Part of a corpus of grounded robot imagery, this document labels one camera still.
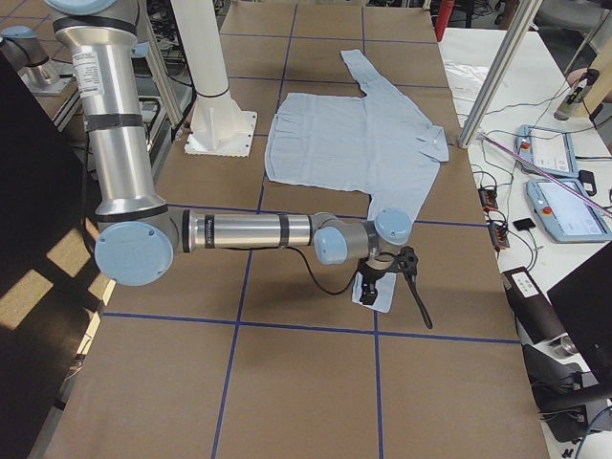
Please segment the white label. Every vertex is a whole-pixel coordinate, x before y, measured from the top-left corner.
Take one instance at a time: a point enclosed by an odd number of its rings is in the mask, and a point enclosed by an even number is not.
[[[82,98],[102,96],[104,85],[100,78],[98,53],[79,53],[73,55],[75,64],[76,82]]]
[[[513,280],[524,297],[529,298],[538,294],[536,286],[526,273],[513,274]]]

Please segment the white cloth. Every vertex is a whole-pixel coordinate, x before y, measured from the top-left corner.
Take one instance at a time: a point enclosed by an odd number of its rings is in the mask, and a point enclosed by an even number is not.
[[[274,116],[266,148],[271,180],[372,196],[368,219],[401,208],[414,221],[448,161],[444,129],[381,76],[361,51],[342,59],[365,98],[289,94]],[[377,282],[373,309],[391,307],[394,274]],[[358,276],[353,300],[359,302]]]

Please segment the round joint cover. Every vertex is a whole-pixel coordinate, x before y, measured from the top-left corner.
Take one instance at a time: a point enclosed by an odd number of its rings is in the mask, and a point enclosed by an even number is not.
[[[0,32],[6,38],[36,38],[36,33],[27,26],[11,26]]]
[[[398,208],[386,208],[374,220],[378,235],[389,244],[402,246],[412,231],[410,217]]]
[[[106,10],[117,0],[45,0],[47,5],[66,14],[83,16]]]
[[[157,280],[172,264],[174,250],[159,229],[142,222],[121,222],[105,229],[96,243],[100,270],[122,285]]]
[[[327,227],[315,233],[315,252],[322,265],[339,265],[346,261],[348,247],[338,229]]]

